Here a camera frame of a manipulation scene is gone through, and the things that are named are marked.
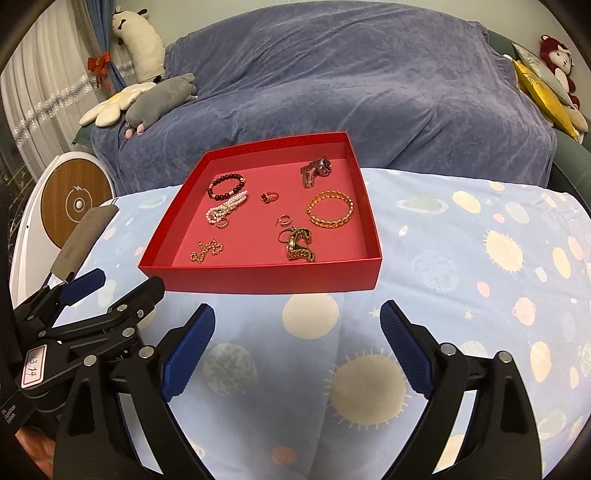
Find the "left hand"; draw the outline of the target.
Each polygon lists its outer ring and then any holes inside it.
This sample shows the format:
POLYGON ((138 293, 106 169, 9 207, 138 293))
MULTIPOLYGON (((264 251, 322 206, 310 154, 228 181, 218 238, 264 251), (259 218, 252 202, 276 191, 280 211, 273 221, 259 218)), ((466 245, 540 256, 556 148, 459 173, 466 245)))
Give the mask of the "left hand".
POLYGON ((16 433, 21 446, 49 478, 53 478, 55 441, 35 427, 23 427, 16 433))

